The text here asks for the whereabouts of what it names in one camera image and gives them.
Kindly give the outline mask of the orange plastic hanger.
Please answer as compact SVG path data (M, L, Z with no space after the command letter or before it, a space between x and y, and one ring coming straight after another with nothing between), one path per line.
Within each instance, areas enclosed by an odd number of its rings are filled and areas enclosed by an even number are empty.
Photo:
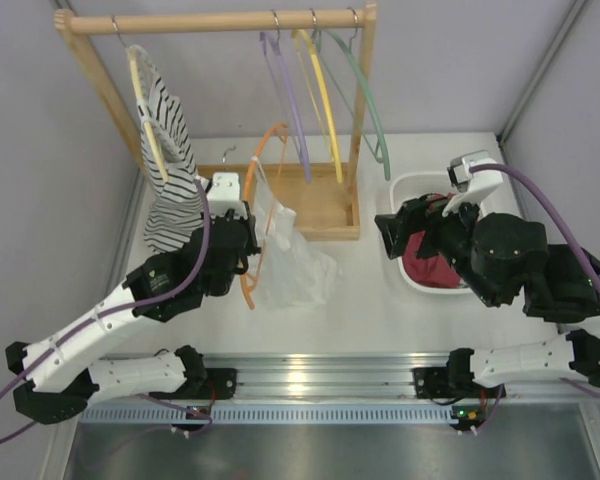
M272 138L277 138L282 144L280 161L277 167L277 173L274 181L274 188L277 189L281 178L282 167L284 166L285 153L289 140L288 125L284 122L278 122L271 126L261 137L258 146L254 150L249 167L246 171L243 188L243 199L248 202L252 214L255 214L255 196L258 183L256 171L258 169L262 170L261 156L267 143ZM259 243L259 246L261 247L261 251L258 255L256 266L254 268L249 267L247 271L240 276L241 292L250 310L255 309L253 294L257 286L259 285L261 268L266 253L266 242L263 241Z

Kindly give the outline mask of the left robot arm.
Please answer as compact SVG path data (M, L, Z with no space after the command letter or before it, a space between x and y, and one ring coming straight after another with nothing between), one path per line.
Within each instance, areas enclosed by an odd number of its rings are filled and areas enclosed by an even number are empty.
M155 254L106 298L47 339L6 349L18 375L18 413L43 425L71 419L112 399L148 395L194 399L208 384L203 357L189 345L128 360L106 354L131 337L229 293L248 259L259 254L252 214L206 218L181 248Z

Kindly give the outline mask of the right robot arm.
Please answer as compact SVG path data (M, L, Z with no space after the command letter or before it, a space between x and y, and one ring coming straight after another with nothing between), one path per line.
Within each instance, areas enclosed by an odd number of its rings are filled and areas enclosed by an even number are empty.
M451 351L443 375L449 390L468 397L508 382L552 379L600 388L600 261L584 249L549 243L538 222L482 214L468 202L446 213L450 203L422 196L376 215L387 256L402 256L420 235L417 257L442 257L483 305L499 308L521 296L526 316L572 328L519 346Z

